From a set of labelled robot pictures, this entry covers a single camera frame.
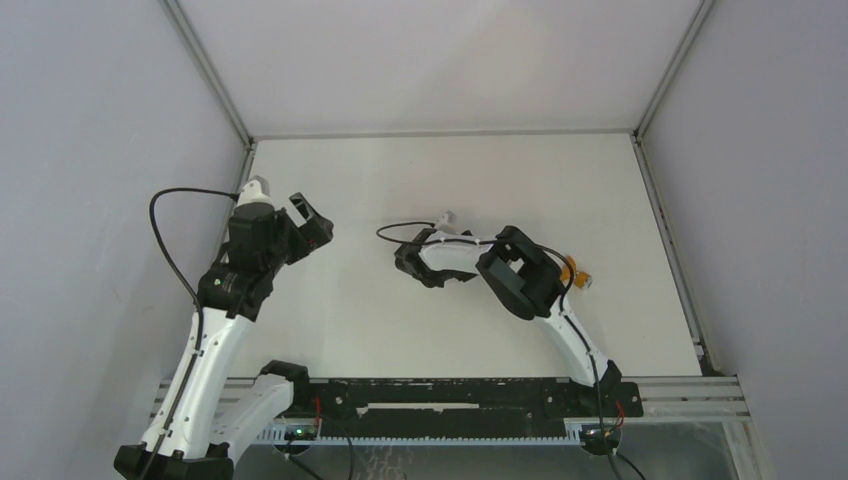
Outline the orange faucet body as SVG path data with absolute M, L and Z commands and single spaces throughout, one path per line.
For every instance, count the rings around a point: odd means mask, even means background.
M 571 285 L 580 290 L 590 288 L 593 281 L 592 276 L 588 272 L 581 270 L 571 256 L 566 257 L 566 262 L 567 265 L 562 268 L 561 281 L 565 285 Z

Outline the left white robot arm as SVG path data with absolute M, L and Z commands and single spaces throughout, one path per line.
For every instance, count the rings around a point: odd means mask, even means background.
M 113 466 L 126 479 L 230 479 L 247 447 L 277 415 L 305 414 L 313 394 L 306 367 L 272 361 L 247 397 L 215 416 L 231 365 L 255 325 L 273 280 L 333 238 L 332 222 L 301 194 L 289 200 L 304 222 L 263 193 L 230 194 L 228 238 L 196 287 L 183 355 L 160 409 L 139 443 L 119 448 Z

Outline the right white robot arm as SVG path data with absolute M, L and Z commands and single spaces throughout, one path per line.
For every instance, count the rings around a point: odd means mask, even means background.
M 395 267 L 427 288 L 450 280 L 480 278 L 500 304 L 520 320 L 545 331 L 578 386 L 578 402 L 592 416 L 605 415 L 618 400 L 622 373 L 591 340 L 570 305 L 576 270 L 559 252 L 540 245 L 515 226 L 478 236 L 455 233 L 424 222 L 411 240 L 378 237 L 394 243 Z

